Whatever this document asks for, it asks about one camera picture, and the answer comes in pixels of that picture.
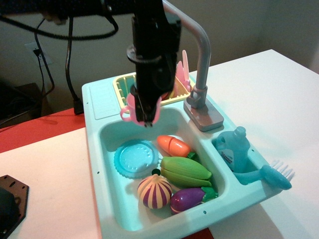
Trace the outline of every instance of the sink basin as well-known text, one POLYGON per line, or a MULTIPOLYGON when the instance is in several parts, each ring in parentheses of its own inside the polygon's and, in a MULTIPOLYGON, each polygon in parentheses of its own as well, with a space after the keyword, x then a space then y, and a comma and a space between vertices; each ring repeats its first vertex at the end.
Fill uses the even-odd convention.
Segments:
MULTIPOLYGON (((152 128, 122 121, 120 105, 112 86, 115 78, 86 84, 82 88, 88 149, 102 237, 106 238, 181 238, 210 226, 281 192, 262 181, 249 185, 238 182, 212 145, 223 131, 236 126, 208 97, 224 117, 223 126, 201 132, 183 109, 183 101, 161 107, 159 121, 152 128), (148 140, 167 156, 156 142, 159 135, 173 135, 188 143, 200 163, 212 172, 211 183, 219 197, 172 216, 169 205, 149 209, 139 202, 137 187, 141 179, 128 179, 117 172, 114 154, 132 139, 148 140)), ((247 171, 260 168, 267 161, 251 145, 247 171)))

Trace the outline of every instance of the metal bracket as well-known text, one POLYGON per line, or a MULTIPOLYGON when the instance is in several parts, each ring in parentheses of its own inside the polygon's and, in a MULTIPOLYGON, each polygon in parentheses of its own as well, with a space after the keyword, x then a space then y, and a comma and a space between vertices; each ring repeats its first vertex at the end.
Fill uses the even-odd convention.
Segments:
POLYGON ((3 188, 13 194, 14 201, 19 208, 17 221, 11 227, 6 228, 2 232, 0 232, 0 239, 7 239, 25 218, 29 186, 10 177, 9 175, 5 175, 0 177, 0 188, 3 188))

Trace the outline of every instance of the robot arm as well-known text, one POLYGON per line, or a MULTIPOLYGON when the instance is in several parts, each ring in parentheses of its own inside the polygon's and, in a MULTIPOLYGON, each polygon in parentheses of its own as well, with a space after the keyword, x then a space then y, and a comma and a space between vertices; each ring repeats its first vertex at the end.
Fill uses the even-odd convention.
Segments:
POLYGON ((136 65, 136 116, 152 126, 161 95, 173 90, 181 32, 180 19, 165 13, 162 0, 0 0, 0 15, 40 12, 64 22, 69 16, 134 13, 133 45, 128 59, 136 65))

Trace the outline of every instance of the wall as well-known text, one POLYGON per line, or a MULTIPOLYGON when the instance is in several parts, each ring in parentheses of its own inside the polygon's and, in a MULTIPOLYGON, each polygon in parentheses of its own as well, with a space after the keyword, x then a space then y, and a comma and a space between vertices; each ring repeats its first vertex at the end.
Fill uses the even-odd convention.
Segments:
MULTIPOLYGON (((268 12, 270 0, 171 0, 172 4, 195 19, 206 30, 212 48, 211 65, 258 52, 258 39, 268 12)), ((41 15, 16 16, 21 22, 37 26, 41 15)), ((120 30, 117 35, 97 41, 73 42, 70 73, 75 91, 81 96, 81 86, 128 72, 135 66, 126 58, 126 48, 132 43, 131 16, 115 16, 120 30)), ((45 22, 41 29, 68 33, 68 24, 56 26, 45 22)), ((98 16, 74 20, 74 35, 107 32, 110 25, 98 16)), ((72 98, 65 81, 67 42, 39 36, 51 57, 49 65, 56 89, 48 99, 55 112, 72 107, 72 98)), ((13 86, 36 82, 41 87, 38 66, 32 61, 24 44, 34 42, 34 35, 0 22, 0 79, 13 86)), ((189 57, 191 71, 196 70, 197 47, 193 37, 183 29, 180 49, 189 57)), ((50 84, 44 72, 46 89, 50 84)))
POLYGON ((258 48, 274 49, 319 74, 319 1, 271 0, 258 48))

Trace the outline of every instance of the blue plate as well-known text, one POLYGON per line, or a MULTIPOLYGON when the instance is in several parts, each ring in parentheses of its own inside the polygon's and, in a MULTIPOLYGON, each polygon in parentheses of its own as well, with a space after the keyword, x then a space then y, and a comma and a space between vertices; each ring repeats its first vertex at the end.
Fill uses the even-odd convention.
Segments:
POLYGON ((115 152, 114 165, 124 177, 130 179, 144 178, 152 174, 159 163, 159 152, 155 146, 141 139, 123 143, 115 152))

